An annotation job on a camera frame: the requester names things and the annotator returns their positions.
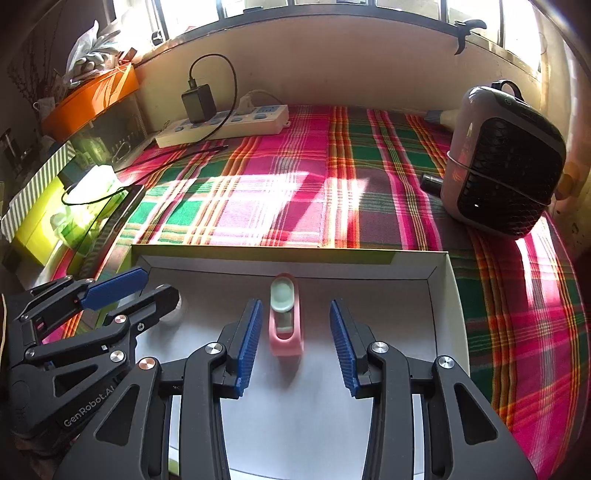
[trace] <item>cardboard box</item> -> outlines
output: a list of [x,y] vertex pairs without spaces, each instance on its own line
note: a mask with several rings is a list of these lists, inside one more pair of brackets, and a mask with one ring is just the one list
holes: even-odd
[[[329,327],[329,306],[342,298],[353,318],[377,340],[407,356],[452,356],[469,373],[466,330],[449,256],[444,252],[261,247],[137,245],[135,261],[150,274],[148,288],[175,286],[180,323],[159,323],[138,337],[136,359],[189,356],[237,321],[249,298],[265,306],[249,388],[222,400],[232,478],[316,480],[361,478],[372,400],[350,397]],[[304,354],[276,358],[268,345],[269,287],[290,273],[300,289]],[[414,395],[414,408],[420,398]],[[178,460],[175,398],[170,458]],[[415,478],[424,472],[423,422],[415,416]]]

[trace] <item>striped box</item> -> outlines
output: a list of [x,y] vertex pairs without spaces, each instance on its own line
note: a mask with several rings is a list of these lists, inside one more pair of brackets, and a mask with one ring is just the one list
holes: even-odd
[[35,205],[43,190],[51,183],[66,164],[74,158],[76,152],[70,142],[66,142],[39,169],[27,185],[10,202],[10,208],[0,223],[0,231],[12,242],[23,220]]

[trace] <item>bed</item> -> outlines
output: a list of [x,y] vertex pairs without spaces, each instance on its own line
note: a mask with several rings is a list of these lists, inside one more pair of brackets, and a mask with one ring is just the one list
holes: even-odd
[[[208,142],[228,148],[144,179],[147,195],[100,277],[132,244],[449,251],[472,379],[549,478],[579,436],[589,395],[589,332],[551,219],[509,241],[449,217],[419,181],[443,175],[451,134],[417,116],[293,106],[290,119],[279,135]],[[201,148],[147,150],[122,180]],[[74,319],[61,334],[77,328]]]

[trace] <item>window sill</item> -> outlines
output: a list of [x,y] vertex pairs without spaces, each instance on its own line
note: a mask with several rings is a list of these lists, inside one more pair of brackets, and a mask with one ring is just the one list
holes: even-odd
[[[159,45],[155,49],[145,53],[142,56],[141,61],[135,66],[143,65],[144,63],[158,57],[160,54],[163,54],[172,48],[218,31],[227,30],[228,28],[241,27],[244,25],[269,20],[278,20],[281,18],[308,17],[311,15],[350,15],[358,17],[380,18],[383,20],[392,20],[417,25],[419,27],[429,28],[431,30],[445,33],[452,37],[457,37],[457,27],[454,25],[440,20],[435,20],[433,18],[424,17],[422,15],[394,10],[391,8],[350,4],[289,5],[287,7],[257,10],[254,12],[237,15],[235,17],[224,18],[202,27],[197,27],[179,35],[176,38],[172,38],[164,42],[162,45]],[[526,72],[531,77],[535,78],[537,81],[541,81],[541,75],[538,71],[532,69],[528,64],[523,62],[508,50],[505,50],[504,48],[477,34],[471,34],[466,40],[468,43],[483,48],[484,50],[488,50],[498,57],[510,62],[517,68]]]

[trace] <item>black grille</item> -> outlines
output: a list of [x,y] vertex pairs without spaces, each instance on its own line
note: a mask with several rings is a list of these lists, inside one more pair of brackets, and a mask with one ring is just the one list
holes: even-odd
[[457,207],[464,217],[513,238],[527,235],[544,211],[543,205],[474,174],[468,175]]
[[[522,128],[500,118],[482,124],[472,168],[520,190],[540,203],[550,202],[564,160]],[[469,174],[458,198],[467,219],[514,238],[533,228],[545,206],[475,174]]]

